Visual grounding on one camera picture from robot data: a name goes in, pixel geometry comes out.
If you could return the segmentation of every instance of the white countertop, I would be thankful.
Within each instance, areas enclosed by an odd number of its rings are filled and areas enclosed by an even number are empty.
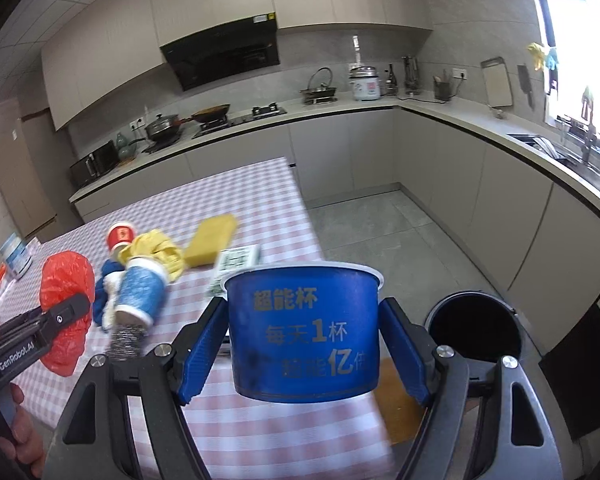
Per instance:
[[[433,99],[433,95],[431,92],[423,92],[418,98],[431,100]],[[350,94],[343,92],[338,94],[338,101],[333,104],[307,106],[303,105],[301,100],[293,100],[279,103],[278,105],[286,110],[286,114],[232,126],[201,137],[192,138],[198,130],[196,126],[183,128],[182,136],[175,144],[150,155],[146,153],[139,154],[133,161],[113,169],[97,181],[79,189],[69,199],[69,202],[76,202],[84,196],[91,194],[93,191],[106,186],[110,182],[120,179],[127,173],[133,173],[144,166],[155,164],[160,160],[169,158],[178,153],[195,149],[195,147],[208,144],[210,141],[234,136],[239,132],[248,132],[261,129],[263,126],[274,126],[281,122],[308,119],[320,115],[333,114],[335,112],[400,107],[405,110],[413,110],[432,118],[446,121],[455,126],[460,126],[485,139],[496,142],[513,152],[519,153],[570,186],[600,211],[600,192],[591,184],[577,176],[573,171],[565,168],[558,162],[555,162],[544,153],[538,152],[538,150],[507,135],[513,133],[539,134],[543,137],[547,137],[549,140],[556,141],[557,135],[554,132],[513,114],[507,114],[506,118],[502,120],[497,119],[491,113],[488,106],[480,103],[460,98],[454,98],[451,102],[446,104],[425,103],[417,100],[402,100],[396,97],[383,97],[377,101],[355,101]],[[245,113],[248,112],[240,111],[235,114],[230,114],[230,117],[244,115]]]

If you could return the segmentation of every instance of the window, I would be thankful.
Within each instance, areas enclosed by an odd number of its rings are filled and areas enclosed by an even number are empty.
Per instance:
[[[589,124],[583,94],[593,97],[593,124],[600,139],[600,0],[539,0],[546,42],[555,47],[558,65],[547,70],[552,93],[547,122],[567,116]]]

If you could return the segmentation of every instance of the tile floor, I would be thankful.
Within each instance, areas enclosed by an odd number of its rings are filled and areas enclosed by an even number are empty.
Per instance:
[[[496,294],[455,242],[401,191],[310,209],[309,216],[325,259],[380,270],[384,275],[381,296],[395,297],[411,322],[422,324],[439,300],[458,290]],[[382,357],[388,356],[384,344],[382,347]],[[520,361],[554,432],[564,478],[576,479],[583,471],[582,450],[570,439],[555,397],[538,366],[540,355],[529,339],[523,344]],[[462,479],[476,420],[477,408],[464,417],[447,480]],[[405,453],[405,446],[394,446],[397,461]],[[395,478],[396,473],[386,478]]]

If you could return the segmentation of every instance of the blue gripper pad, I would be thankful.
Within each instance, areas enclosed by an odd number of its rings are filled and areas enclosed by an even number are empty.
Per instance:
[[[431,393],[427,388],[425,365],[388,300],[382,300],[378,307],[378,326],[404,389],[420,405],[427,404]]]
[[[205,313],[200,317],[198,323],[205,322]],[[184,363],[182,384],[178,390],[178,398],[184,404],[188,404],[202,391],[228,326],[229,304],[222,300],[206,325],[202,327],[202,332]]]

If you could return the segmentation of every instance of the rice cooker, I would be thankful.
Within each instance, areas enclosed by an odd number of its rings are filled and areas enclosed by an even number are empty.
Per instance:
[[[374,101],[380,98],[380,79],[375,66],[359,66],[349,72],[351,91],[357,101]]]

